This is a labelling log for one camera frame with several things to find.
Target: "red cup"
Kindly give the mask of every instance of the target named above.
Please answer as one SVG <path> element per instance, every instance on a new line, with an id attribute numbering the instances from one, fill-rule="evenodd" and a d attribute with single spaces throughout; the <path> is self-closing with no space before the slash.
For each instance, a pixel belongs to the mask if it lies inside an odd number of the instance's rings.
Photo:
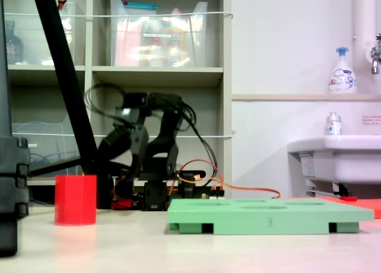
<path id="1" fill-rule="evenodd" d="M 55 178 L 55 225 L 90 225 L 96 221 L 96 176 Z"/>

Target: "shelving unit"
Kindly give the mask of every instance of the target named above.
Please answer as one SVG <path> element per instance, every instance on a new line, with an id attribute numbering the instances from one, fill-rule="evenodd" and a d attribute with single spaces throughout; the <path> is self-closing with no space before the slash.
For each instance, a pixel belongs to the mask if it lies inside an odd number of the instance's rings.
<path id="1" fill-rule="evenodd" d="M 36 14 L 34 0 L 21 0 L 29 5 L 18 7 L 18 0 L 5 0 L 5 12 Z M 95 84 L 114 83 L 128 91 L 167 92 L 180 94 L 183 100 L 194 108 L 197 128 L 201 135 L 228 136 L 232 132 L 232 92 L 231 92 L 231 16 L 211 15 L 208 19 L 207 60 L 210 67 L 170 68 L 170 67 L 113 67 L 110 66 L 110 19 L 91 17 L 110 14 L 110 0 L 68 0 L 80 4 L 88 16 L 85 24 L 85 61 L 76 66 L 77 76 L 83 91 Z M 158 14 L 171 13 L 179 7 L 182 13 L 192 12 L 197 2 L 209 2 L 208 11 L 231 12 L 231 0 L 122 0 L 147 2 L 158 5 Z M 54 67 L 41 65 L 10 65 L 12 96 L 17 101 L 13 107 L 13 120 L 25 123 L 29 115 L 34 120 L 58 123 L 66 114 L 65 106 L 55 78 Z M 117 94 L 110 91 L 92 93 L 92 100 L 99 108 L 113 113 L 120 103 Z M 94 134 L 107 134 L 112 129 L 112 121 L 88 112 Z M 158 134 L 160 121 L 148 118 L 146 126 L 150 135 Z M 194 135 L 191 131 L 179 135 Z M 231 182 L 232 159 L 231 140 L 207 138 L 218 159 L 218 166 L 224 172 L 224 179 Z M 177 140 L 180 149 L 178 163 L 184 164 L 194 158 L 205 158 L 205 149 L 197 139 Z M 129 154 L 117 160 L 129 163 Z M 211 174 L 208 165 L 195 164 Z M 34 178 L 30 185 L 54 184 L 51 178 Z"/>

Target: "sink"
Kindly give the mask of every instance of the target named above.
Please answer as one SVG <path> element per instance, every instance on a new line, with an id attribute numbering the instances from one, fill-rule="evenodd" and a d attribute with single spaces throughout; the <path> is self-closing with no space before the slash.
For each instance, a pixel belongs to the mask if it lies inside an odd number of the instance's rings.
<path id="1" fill-rule="evenodd" d="M 333 183 L 381 184 L 381 136 L 340 135 L 288 144 L 303 176 Z"/>

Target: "storage box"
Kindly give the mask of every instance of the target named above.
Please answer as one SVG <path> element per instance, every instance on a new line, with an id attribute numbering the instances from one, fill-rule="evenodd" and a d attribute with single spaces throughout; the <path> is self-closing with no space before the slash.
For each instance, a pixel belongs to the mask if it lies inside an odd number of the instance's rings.
<path id="1" fill-rule="evenodd" d="M 85 64 L 85 18 L 75 2 L 64 5 L 61 21 L 75 65 Z M 9 64 L 53 65 L 45 33 L 38 16 L 6 15 L 6 39 Z"/>
<path id="2" fill-rule="evenodd" d="M 111 65 L 131 67 L 207 67 L 206 15 L 128 17 L 121 0 L 110 0 Z M 206 12 L 199 2 L 195 12 Z"/>
<path id="3" fill-rule="evenodd" d="M 12 132 L 13 136 L 25 137 L 28 140 L 31 168 L 79 155 L 68 117 L 62 123 L 46 123 L 43 121 L 12 123 Z M 71 167 L 42 177 L 76 174 L 78 174 L 78 167 Z"/>

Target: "black metal pole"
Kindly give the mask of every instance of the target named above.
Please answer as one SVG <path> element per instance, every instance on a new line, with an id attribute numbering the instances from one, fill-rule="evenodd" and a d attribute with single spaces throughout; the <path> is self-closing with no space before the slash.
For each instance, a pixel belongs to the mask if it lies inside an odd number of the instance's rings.
<path id="1" fill-rule="evenodd" d="M 8 81 L 3 0 L 0 0 L 0 29 L 0 136 L 11 136 L 10 84 Z"/>
<path id="2" fill-rule="evenodd" d="M 58 84 L 64 98 L 67 113 L 73 128 L 78 150 L 84 162 L 96 155 L 96 143 L 86 112 L 83 95 L 78 84 L 77 74 L 66 41 L 55 0 L 35 0 L 43 31 L 55 65 Z M 82 165 L 85 174 L 86 165 Z"/>

